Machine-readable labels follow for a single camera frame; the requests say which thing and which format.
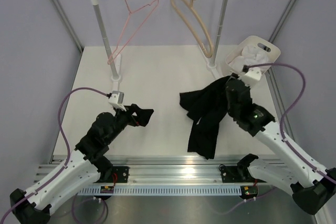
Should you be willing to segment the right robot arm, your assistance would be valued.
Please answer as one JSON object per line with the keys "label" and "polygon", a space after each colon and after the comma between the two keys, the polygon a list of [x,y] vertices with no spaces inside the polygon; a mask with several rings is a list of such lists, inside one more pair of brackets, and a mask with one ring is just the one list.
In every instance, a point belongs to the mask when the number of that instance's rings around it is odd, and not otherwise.
{"label": "right robot arm", "polygon": [[253,103],[250,87],[232,74],[225,84],[228,115],[238,126],[266,145],[287,169],[266,164],[248,154],[237,166],[242,180],[260,179],[283,190],[304,212],[315,215],[335,194],[335,168],[328,169],[307,154],[280,129],[264,107]]}

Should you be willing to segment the pink wire hanger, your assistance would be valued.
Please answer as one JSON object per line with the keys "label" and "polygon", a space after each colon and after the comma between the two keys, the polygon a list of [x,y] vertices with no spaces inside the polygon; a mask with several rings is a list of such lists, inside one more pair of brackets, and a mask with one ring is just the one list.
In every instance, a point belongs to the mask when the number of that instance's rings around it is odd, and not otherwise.
{"label": "pink wire hanger", "polygon": [[[108,56],[108,65],[112,65],[112,63],[115,62],[117,56],[121,55],[125,47],[131,42],[141,27],[147,22],[152,13],[157,9],[159,0],[152,0],[151,2],[147,2],[142,6],[138,6],[137,8],[132,8],[128,0],[124,0],[124,3],[128,11],[128,16],[121,30],[116,47]],[[135,22],[135,24],[133,24],[132,20],[138,13],[144,14],[144,16],[140,22]]]}

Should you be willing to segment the black t shirt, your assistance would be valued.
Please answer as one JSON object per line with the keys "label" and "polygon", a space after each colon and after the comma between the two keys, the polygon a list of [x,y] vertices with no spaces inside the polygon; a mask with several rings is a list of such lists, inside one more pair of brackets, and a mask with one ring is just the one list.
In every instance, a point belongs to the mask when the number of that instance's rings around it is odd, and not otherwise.
{"label": "black t shirt", "polygon": [[180,106],[193,121],[188,152],[213,159],[219,125],[228,112],[225,84],[229,76],[219,78],[201,90],[180,93]]}

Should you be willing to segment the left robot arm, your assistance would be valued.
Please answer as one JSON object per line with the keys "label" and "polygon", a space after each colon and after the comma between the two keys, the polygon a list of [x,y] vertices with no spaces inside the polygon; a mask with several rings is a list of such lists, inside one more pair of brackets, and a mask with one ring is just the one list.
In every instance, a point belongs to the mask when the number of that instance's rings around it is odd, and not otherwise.
{"label": "left robot arm", "polygon": [[95,182],[108,181],[113,174],[113,165],[105,157],[109,145],[127,126],[147,126],[153,112],[132,104],[125,110],[116,109],[115,114],[100,113],[62,163],[35,185],[11,193],[12,213],[17,220],[47,223],[76,193]]}

